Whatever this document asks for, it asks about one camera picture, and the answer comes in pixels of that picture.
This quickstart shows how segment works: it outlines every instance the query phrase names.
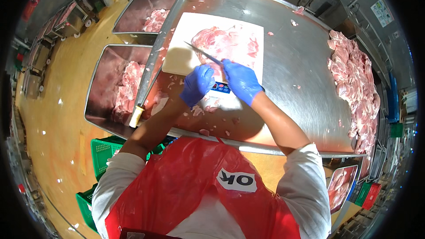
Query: worker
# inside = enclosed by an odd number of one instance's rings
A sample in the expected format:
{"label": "worker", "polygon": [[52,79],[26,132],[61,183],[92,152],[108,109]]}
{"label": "worker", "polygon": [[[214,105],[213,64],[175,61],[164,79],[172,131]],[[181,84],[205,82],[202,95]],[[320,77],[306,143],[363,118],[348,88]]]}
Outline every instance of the worker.
{"label": "worker", "polygon": [[186,76],[179,98],[146,120],[108,161],[93,194],[103,238],[326,238],[331,214],[322,159],[303,130],[263,92],[252,69],[223,60],[228,86],[264,120],[287,157],[276,193],[234,147],[181,137],[152,155],[184,112],[212,88],[204,64]]}

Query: caster wheel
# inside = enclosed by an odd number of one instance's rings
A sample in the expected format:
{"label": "caster wheel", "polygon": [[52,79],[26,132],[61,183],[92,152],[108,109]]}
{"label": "caster wheel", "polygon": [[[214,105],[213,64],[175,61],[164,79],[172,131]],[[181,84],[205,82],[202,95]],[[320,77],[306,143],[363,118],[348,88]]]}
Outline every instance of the caster wheel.
{"label": "caster wheel", "polygon": [[85,21],[84,25],[88,28],[91,25],[91,19]]}

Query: plastic apron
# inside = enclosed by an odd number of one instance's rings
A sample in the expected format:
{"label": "plastic apron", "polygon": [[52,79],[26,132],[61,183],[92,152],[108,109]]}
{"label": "plastic apron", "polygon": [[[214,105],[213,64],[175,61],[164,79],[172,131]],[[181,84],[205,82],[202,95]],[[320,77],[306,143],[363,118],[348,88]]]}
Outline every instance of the plastic apron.
{"label": "plastic apron", "polygon": [[211,185],[247,239],[300,238],[284,200],[238,150],[182,137],[152,155],[124,190],[105,219],[109,239],[118,239],[122,228],[169,233],[197,209]]}

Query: knife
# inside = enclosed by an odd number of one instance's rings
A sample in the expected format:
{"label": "knife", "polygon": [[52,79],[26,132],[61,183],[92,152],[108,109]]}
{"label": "knife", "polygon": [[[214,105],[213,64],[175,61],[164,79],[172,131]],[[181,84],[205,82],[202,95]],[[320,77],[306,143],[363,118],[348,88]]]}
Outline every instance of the knife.
{"label": "knife", "polygon": [[207,53],[205,53],[204,51],[202,51],[201,49],[189,44],[188,42],[184,41],[186,44],[190,45],[195,51],[198,51],[199,53],[201,53],[202,55],[206,56],[208,59],[210,59],[211,61],[214,61],[217,65],[223,67],[223,62],[221,62],[220,60],[216,59],[215,57],[208,55]]}

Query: hand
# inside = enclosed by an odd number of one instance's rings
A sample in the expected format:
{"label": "hand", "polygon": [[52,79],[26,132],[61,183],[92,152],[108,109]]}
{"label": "hand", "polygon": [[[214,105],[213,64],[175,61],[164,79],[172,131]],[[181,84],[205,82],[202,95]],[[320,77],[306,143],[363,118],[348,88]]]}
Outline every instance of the hand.
{"label": "hand", "polygon": [[214,70],[207,64],[196,66],[184,79],[183,92],[180,98],[189,107],[194,107],[214,86]]}
{"label": "hand", "polygon": [[254,97],[263,90],[258,83],[255,72],[249,67],[238,63],[232,63],[229,59],[224,59],[224,74],[230,90],[249,106]]}

